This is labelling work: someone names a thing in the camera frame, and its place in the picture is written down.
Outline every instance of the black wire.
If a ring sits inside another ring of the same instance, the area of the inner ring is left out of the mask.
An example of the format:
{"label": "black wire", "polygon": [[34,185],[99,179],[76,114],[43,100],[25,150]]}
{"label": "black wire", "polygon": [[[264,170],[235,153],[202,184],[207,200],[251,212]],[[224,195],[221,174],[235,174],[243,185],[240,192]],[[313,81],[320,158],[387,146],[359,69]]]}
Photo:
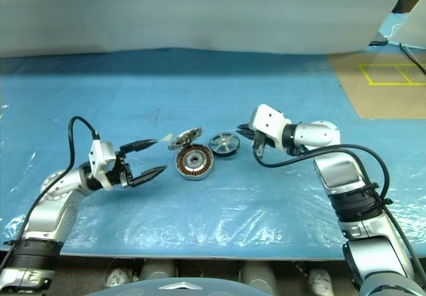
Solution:
{"label": "black wire", "polygon": [[[371,182],[369,180],[369,177],[367,175],[367,172],[365,171],[365,167],[362,164],[361,160],[353,152],[346,150],[345,148],[355,148],[355,149],[358,149],[358,150],[363,150],[363,151],[371,154],[379,162],[381,169],[383,170],[383,177],[385,179],[384,182],[383,182],[383,189],[381,191],[379,198],[384,200],[385,197],[386,197],[387,191],[389,189],[389,183],[390,183],[389,170],[387,169],[386,163],[382,160],[382,158],[379,156],[379,154],[375,153],[373,150],[371,150],[369,148],[366,148],[365,146],[360,146],[360,145],[355,145],[355,144],[341,144],[341,145],[324,146],[322,148],[318,148],[318,149],[315,149],[315,150],[310,150],[310,151],[304,152],[302,154],[302,156],[299,156],[297,158],[287,160],[287,161],[283,161],[283,162],[279,162],[279,163],[275,163],[275,164],[267,164],[267,163],[263,162],[262,159],[256,153],[255,149],[253,149],[253,154],[254,154],[254,158],[256,159],[256,161],[260,165],[265,166],[267,168],[279,168],[279,167],[282,167],[282,166],[287,166],[287,165],[290,165],[290,164],[301,162],[303,160],[307,160],[309,158],[314,158],[316,156],[320,156],[320,155],[324,155],[324,154],[330,154],[330,153],[334,153],[334,152],[346,153],[346,154],[349,154],[350,156],[352,156],[353,159],[358,163],[359,168],[361,169],[361,172],[365,177],[366,183],[370,184]],[[383,205],[383,210],[385,211],[386,215],[391,220],[393,226],[395,227],[399,236],[401,237],[402,241],[404,242],[405,246],[407,247],[408,252],[411,255],[413,265],[416,268],[416,270],[417,270],[418,274],[420,275],[421,280],[423,282],[423,288],[426,288],[426,273],[425,273],[425,270],[423,269],[423,266],[420,264],[419,257],[417,256],[415,250],[413,249],[413,246],[411,245],[407,236],[405,236],[401,226],[398,224],[398,221],[395,219],[395,217],[393,216],[393,214],[387,208],[386,205]]]}
{"label": "black wire", "polygon": [[261,165],[263,165],[267,168],[279,168],[279,167],[282,167],[282,166],[287,166],[289,164],[293,164],[293,163],[297,163],[297,162],[306,160],[308,158],[314,158],[315,156],[334,153],[334,152],[342,152],[342,153],[349,154],[350,156],[352,156],[355,159],[355,161],[358,163],[359,167],[361,169],[363,169],[362,172],[365,173],[365,180],[367,181],[367,183],[370,183],[367,172],[365,171],[365,168],[363,167],[361,160],[353,152],[350,152],[350,151],[346,150],[345,148],[355,148],[357,150],[367,152],[368,154],[372,155],[377,160],[377,162],[379,163],[379,165],[380,165],[380,167],[383,171],[384,181],[383,181],[383,187],[382,187],[382,190],[381,190],[381,193],[380,193],[380,198],[382,200],[384,200],[386,195],[387,195],[387,191],[388,191],[389,185],[390,185],[389,170],[387,169],[386,163],[383,161],[383,159],[380,157],[380,155],[377,154],[376,152],[374,152],[372,149],[366,148],[365,146],[356,145],[356,144],[329,145],[329,146],[324,146],[322,148],[317,148],[315,150],[310,150],[310,151],[304,152],[302,154],[302,156],[299,156],[299,157],[294,158],[292,160],[287,160],[287,161],[275,163],[275,164],[264,163],[257,156],[256,151],[254,151],[254,157],[255,157],[256,161],[258,161],[259,164],[261,164]]}
{"label": "black wire", "polygon": [[411,245],[407,236],[405,236],[404,231],[402,230],[401,226],[398,224],[398,221],[395,219],[392,212],[389,210],[389,208],[387,208],[387,206],[384,206],[383,209],[385,210],[387,217],[391,220],[393,226],[395,226],[395,229],[397,230],[399,236],[401,237],[402,241],[407,247],[408,252],[410,253],[411,258],[413,260],[414,267],[416,268],[417,273],[420,275],[421,281],[423,282],[423,288],[426,288],[426,273],[419,261],[419,257],[417,256],[415,250],[413,249],[413,246]]}
{"label": "black wire", "polygon": [[410,60],[412,60],[414,62],[415,65],[417,65],[419,67],[420,71],[423,72],[426,75],[425,67],[416,58],[413,58],[411,53],[407,50],[407,47],[405,47],[404,45],[402,45],[402,43],[400,43],[399,48],[402,50],[402,52],[405,53],[405,55],[407,57],[409,57]]}
{"label": "black wire", "polygon": [[19,233],[16,237],[16,239],[14,241],[12,241],[12,245],[9,248],[9,251],[7,252],[5,258],[3,258],[1,265],[0,265],[0,272],[3,270],[3,268],[5,268],[7,262],[9,261],[10,256],[13,253],[13,250],[15,249],[16,243],[19,242],[22,239],[22,235],[25,231],[25,227],[28,224],[29,221],[29,217],[31,215],[31,213],[33,212],[33,210],[35,209],[35,207],[37,206],[37,204],[40,202],[40,200],[43,198],[43,196],[57,183],[59,182],[65,175],[67,175],[67,173],[69,171],[71,171],[71,169],[74,166],[75,163],[75,148],[74,148],[74,132],[73,132],[73,128],[74,128],[74,122],[76,120],[80,120],[82,123],[84,123],[87,128],[89,128],[89,130],[92,132],[92,139],[96,140],[99,139],[99,134],[98,132],[93,128],[93,126],[90,125],[90,123],[88,123],[84,118],[82,118],[81,116],[74,116],[69,120],[68,123],[68,143],[69,143],[69,164],[68,167],[65,169],[64,172],[61,173],[61,175],[55,179],[52,183],[50,183],[41,193],[39,196],[37,196],[37,198],[35,199],[35,201],[33,202],[33,205],[31,205],[31,207],[29,208],[27,215],[25,216],[24,222],[22,223],[21,229],[19,230]]}

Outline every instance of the circular metal part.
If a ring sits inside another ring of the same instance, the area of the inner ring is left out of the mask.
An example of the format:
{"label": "circular metal part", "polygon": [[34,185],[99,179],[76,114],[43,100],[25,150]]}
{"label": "circular metal part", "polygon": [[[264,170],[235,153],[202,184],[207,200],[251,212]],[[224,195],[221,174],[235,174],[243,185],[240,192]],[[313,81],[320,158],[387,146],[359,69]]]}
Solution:
{"label": "circular metal part", "polygon": [[201,180],[212,171],[213,153],[199,144],[185,147],[176,156],[176,169],[187,180]]}
{"label": "circular metal part", "polygon": [[172,141],[168,145],[168,149],[177,150],[180,148],[184,148],[185,146],[189,146],[191,142],[193,142],[197,137],[199,137],[202,133],[202,128],[191,128],[190,130],[186,130],[178,135],[176,140]]}
{"label": "circular metal part", "polygon": [[235,155],[240,149],[240,139],[233,133],[219,133],[213,136],[208,147],[215,156],[227,158]]}

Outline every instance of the black ring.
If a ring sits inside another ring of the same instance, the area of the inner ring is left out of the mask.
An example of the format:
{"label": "black ring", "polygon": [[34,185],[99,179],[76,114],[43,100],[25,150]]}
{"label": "black ring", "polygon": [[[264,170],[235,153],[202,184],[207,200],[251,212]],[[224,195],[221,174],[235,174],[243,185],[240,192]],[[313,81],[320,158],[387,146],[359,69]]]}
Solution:
{"label": "black ring", "polygon": [[[223,141],[224,144],[221,144],[224,136],[227,137],[227,139],[226,141]],[[213,152],[213,155],[220,158],[228,158],[235,155],[240,149],[240,139],[233,133],[223,132],[213,136],[208,142],[208,147]]]}

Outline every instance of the plastic wrap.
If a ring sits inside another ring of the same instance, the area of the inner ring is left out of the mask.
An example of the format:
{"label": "plastic wrap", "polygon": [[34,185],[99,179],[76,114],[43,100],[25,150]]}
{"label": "plastic wrap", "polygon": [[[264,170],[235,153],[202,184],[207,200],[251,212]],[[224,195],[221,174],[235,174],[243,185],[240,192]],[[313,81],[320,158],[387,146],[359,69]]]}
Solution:
{"label": "plastic wrap", "polygon": [[[67,122],[84,116],[118,148],[203,126],[197,142],[233,131],[266,103],[294,122],[329,120],[342,139],[369,146],[391,172],[391,209],[417,252],[426,255],[426,125],[422,120],[360,120],[325,57],[159,50],[3,61],[1,241],[12,239],[43,180],[68,164]],[[77,163],[90,133],[75,127]],[[250,141],[217,159],[202,181],[181,178],[175,152],[159,142],[131,154],[135,174],[168,169],[138,188],[86,198],[63,253],[240,259],[342,258],[343,236],[312,162],[266,169]],[[265,160],[283,154],[269,149]],[[362,154],[372,180],[380,169]]]}

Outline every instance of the metal part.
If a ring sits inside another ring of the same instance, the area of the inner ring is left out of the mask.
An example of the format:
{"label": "metal part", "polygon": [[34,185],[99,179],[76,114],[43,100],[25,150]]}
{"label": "metal part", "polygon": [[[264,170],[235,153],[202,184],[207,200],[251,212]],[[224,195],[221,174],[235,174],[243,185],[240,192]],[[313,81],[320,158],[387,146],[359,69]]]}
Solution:
{"label": "metal part", "polygon": [[187,180],[201,180],[212,171],[213,153],[199,144],[185,147],[176,156],[176,169]]}
{"label": "metal part", "polygon": [[388,243],[391,244],[392,253],[397,256],[398,264],[403,268],[403,274],[408,278],[414,278],[414,269],[411,265],[411,261],[404,252],[404,248],[397,237],[397,234],[393,230],[391,221],[385,212],[382,212],[379,216],[369,220],[363,220],[360,222],[338,222],[338,224],[343,236],[347,239],[362,239],[360,242],[364,242],[366,245],[369,244],[368,240],[363,238],[381,236],[386,239]]}
{"label": "metal part", "polygon": [[143,183],[146,183],[148,181],[151,181],[153,178],[157,177],[160,173],[162,173],[167,166],[157,166],[156,168],[151,168],[149,170],[146,170],[140,174],[140,176],[133,178],[130,180],[129,185],[132,187],[141,185]]}
{"label": "metal part", "polygon": [[227,158],[235,155],[240,149],[240,139],[233,133],[223,132],[213,136],[208,147],[213,152],[213,155]]}
{"label": "metal part", "polygon": [[[41,184],[40,193],[43,192],[46,187],[56,180],[64,171],[58,171],[49,175],[46,180]],[[82,177],[81,171],[79,169],[71,170],[67,175],[60,180],[54,187],[52,187],[46,195],[43,197],[44,200],[55,201],[60,200],[67,196],[70,191],[78,190],[85,195],[92,193],[89,189],[85,187],[84,176]]]}
{"label": "metal part", "polygon": [[328,271],[321,268],[313,268],[309,271],[308,286],[315,296],[334,296],[333,284]]}
{"label": "metal part", "polygon": [[138,140],[134,141],[125,145],[120,146],[120,152],[123,154],[127,154],[130,152],[139,152],[141,150],[145,150],[146,148],[149,148],[150,146],[153,146],[158,141],[153,139],[148,140]]}
{"label": "metal part", "polygon": [[256,151],[256,155],[260,158],[264,155],[266,144],[266,135],[262,132],[255,131],[253,137],[253,149]]}
{"label": "metal part", "polygon": [[168,145],[169,150],[179,150],[181,148],[184,148],[186,146],[189,146],[197,137],[199,137],[202,133],[202,128],[192,128],[190,130],[187,130],[176,138],[176,140],[172,141]]}
{"label": "metal part", "polygon": [[371,274],[392,271],[406,275],[398,255],[385,237],[371,237],[347,242],[362,281]]}
{"label": "metal part", "polygon": [[176,266],[172,259],[147,259],[139,275],[141,280],[170,277],[176,277]]}
{"label": "metal part", "polygon": [[294,145],[305,146],[308,150],[335,144],[340,144],[340,131],[328,121],[299,123],[294,131]]}
{"label": "metal part", "polygon": [[316,156],[314,167],[327,195],[350,192],[366,185],[358,163],[348,154]]}
{"label": "metal part", "polygon": [[5,268],[0,273],[0,291],[8,287],[12,288],[12,291],[46,289],[54,273],[46,269]]}
{"label": "metal part", "polygon": [[241,264],[241,282],[278,295],[274,271],[266,261],[244,261]]}
{"label": "metal part", "polygon": [[248,138],[249,140],[254,140],[255,139],[255,135],[257,134],[262,134],[264,136],[264,142],[269,145],[271,148],[275,148],[275,143],[274,141],[269,138],[266,134],[261,133],[259,131],[253,131],[250,129],[250,125],[248,123],[245,124],[240,124],[239,126],[237,126],[237,133],[241,134],[244,138]]}
{"label": "metal part", "polygon": [[187,283],[185,281],[181,281],[180,283],[174,283],[174,284],[170,284],[170,285],[161,286],[158,289],[168,289],[168,290],[189,289],[191,291],[197,291],[197,290],[201,290],[202,287],[195,285],[195,284]]}
{"label": "metal part", "polygon": [[85,197],[79,191],[72,191],[60,200],[43,200],[31,213],[23,238],[65,241],[77,218],[77,206]]}
{"label": "metal part", "polygon": [[359,296],[373,295],[426,296],[426,292],[405,276],[396,273],[377,273],[369,276],[359,290]]}

